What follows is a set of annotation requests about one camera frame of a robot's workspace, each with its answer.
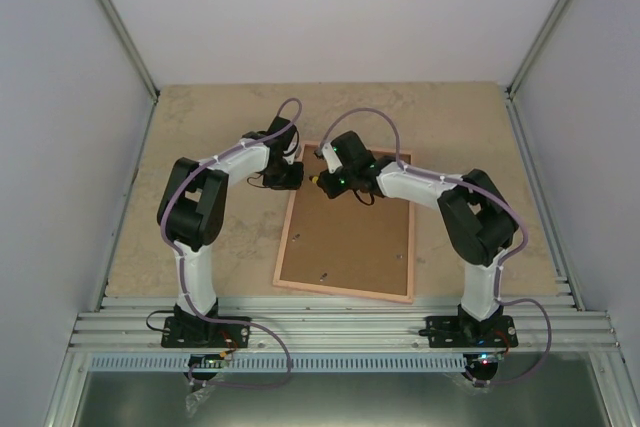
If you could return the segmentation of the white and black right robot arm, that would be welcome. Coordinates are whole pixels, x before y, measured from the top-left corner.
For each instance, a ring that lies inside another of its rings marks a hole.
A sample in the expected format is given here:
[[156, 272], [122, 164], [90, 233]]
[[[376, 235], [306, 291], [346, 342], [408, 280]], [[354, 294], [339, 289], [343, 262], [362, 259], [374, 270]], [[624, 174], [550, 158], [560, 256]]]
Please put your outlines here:
[[449, 241], [465, 263], [460, 337], [471, 346], [491, 339], [503, 313], [500, 264], [518, 223], [488, 175], [474, 169], [449, 176], [416, 168], [398, 156], [377, 157], [353, 131], [323, 142], [315, 155], [326, 162], [326, 169], [314, 182], [330, 199], [352, 191], [373, 199], [406, 200], [440, 213]]

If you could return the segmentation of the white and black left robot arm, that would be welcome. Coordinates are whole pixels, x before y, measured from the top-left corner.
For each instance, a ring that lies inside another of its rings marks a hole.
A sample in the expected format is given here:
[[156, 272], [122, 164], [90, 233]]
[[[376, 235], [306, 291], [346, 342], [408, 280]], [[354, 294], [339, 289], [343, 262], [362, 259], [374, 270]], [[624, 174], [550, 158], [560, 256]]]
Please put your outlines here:
[[174, 317], [185, 323], [184, 333], [195, 345], [210, 345], [219, 333], [212, 245], [222, 230], [229, 188], [257, 175], [264, 188], [299, 189], [304, 168], [295, 159], [298, 143], [295, 124], [277, 116], [267, 130], [245, 134], [218, 155], [175, 162], [157, 221], [178, 270]]

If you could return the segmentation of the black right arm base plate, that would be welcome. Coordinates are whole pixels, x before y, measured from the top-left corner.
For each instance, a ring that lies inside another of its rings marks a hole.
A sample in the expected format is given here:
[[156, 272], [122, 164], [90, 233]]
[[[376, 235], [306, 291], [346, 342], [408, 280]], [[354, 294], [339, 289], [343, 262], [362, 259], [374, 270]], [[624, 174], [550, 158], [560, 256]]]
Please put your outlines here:
[[519, 346], [513, 318], [501, 316], [488, 327], [462, 322], [457, 316], [429, 316], [418, 331], [431, 348], [512, 348]]

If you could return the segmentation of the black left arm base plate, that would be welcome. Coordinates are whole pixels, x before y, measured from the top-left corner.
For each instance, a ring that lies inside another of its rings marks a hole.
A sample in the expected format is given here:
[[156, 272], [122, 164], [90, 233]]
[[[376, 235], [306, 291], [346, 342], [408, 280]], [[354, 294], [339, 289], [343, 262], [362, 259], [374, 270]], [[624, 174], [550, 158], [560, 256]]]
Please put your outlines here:
[[248, 346], [248, 325], [210, 323], [196, 317], [168, 317], [160, 345], [163, 348], [238, 349]]

